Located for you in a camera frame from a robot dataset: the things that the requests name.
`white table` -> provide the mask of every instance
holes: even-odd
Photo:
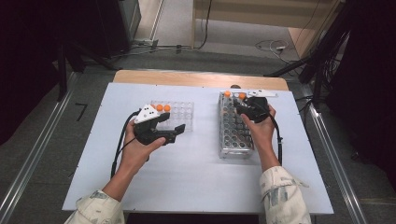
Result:
[[[193,131],[155,151],[134,177],[123,209],[155,213],[263,212],[257,153],[249,160],[219,158],[217,102],[224,88],[110,83],[84,148],[63,210],[75,210],[78,198],[101,189],[126,118],[151,100],[194,102]],[[289,91],[274,91],[269,103],[283,140],[283,165],[310,188],[302,188],[311,214],[332,214],[332,206]]]

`orange cap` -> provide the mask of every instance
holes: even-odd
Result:
[[[163,111],[163,106],[162,105],[157,105],[157,110],[158,111]]]
[[[230,97],[231,96],[231,92],[230,91],[225,91],[224,92],[224,96],[225,97]]]
[[[243,100],[243,99],[245,99],[246,96],[247,95],[244,92],[239,92],[239,95],[238,95],[239,99]]]
[[[164,110],[165,112],[169,112],[169,111],[171,111],[171,106],[170,106],[170,105],[165,105],[165,106],[163,107],[163,110]]]

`table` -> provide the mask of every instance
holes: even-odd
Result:
[[[330,27],[342,7],[342,0],[216,0],[212,2],[210,20],[233,21],[289,27],[294,46],[301,58]],[[194,0],[192,38],[195,19],[206,19],[209,0]]]
[[[262,171],[257,152],[248,160],[219,158],[217,100],[219,91],[227,90],[233,84],[245,90],[265,88],[278,95],[269,102],[279,108],[276,116],[280,119],[278,124],[285,139],[284,166],[310,185],[302,192],[312,213],[333,213],[285,80],[175,71],[119,71],[116,74],[114,82],[107,87],[63,210],[74,210],[75,200],[108,181],[124,119],[149,99],[176,97],[181,102],[194,102],[193,131],[183,133],[174,144],[150,156],[124,196],[124,210],[141,213],[261,213],[259,177]],[[291,137],[299,134],[302,138]]]

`white sleeve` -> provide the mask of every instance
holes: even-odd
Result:
[[[77,210],[66,220],[65,224],[125,223],[121,203],[101,190],[97,190],[91,196],[80,198],[76,202],[76,207]]]
[[[262,173],[260,185],[267,223],[311,223],[299,189],[304,183],[283,167],[275,166]]]

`person's right hand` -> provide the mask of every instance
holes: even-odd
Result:
[[[270,114],[274,117],[276,113],[275,110],[270,105],[268,106],[270,108]],[[262,170],[266,171],[271,167],[279,166],[280,163],[275,155],[272,145],[275,126],[271,121],[271,118],[268,117],[260,123],[253,123],[248,116],[242,114],[241,117],[250,129],[250,135],[259,152]]]
[[[129,171],[132,175],[137,174],[140,168],[146,163],[149,154],[161,147],[165,138],[161,137],[149,145],[141,144],[134,136],[134,119],[128,123],[125,130],[124,145],[131,141],[122,151],[120,168]]]
[[[270,108],[270,114],[275,117],[276,111],[270,105],[268,105],[268,107]],[[258,145],[272,143],[275,127],[270,117],[266,118],[260,123],[253,123],[251,120],[249,120],[248,116],[244,114],[242,114],[241,117],[247,127],[250,129],[251,137],[253,138],[253,141],[257,147]]]

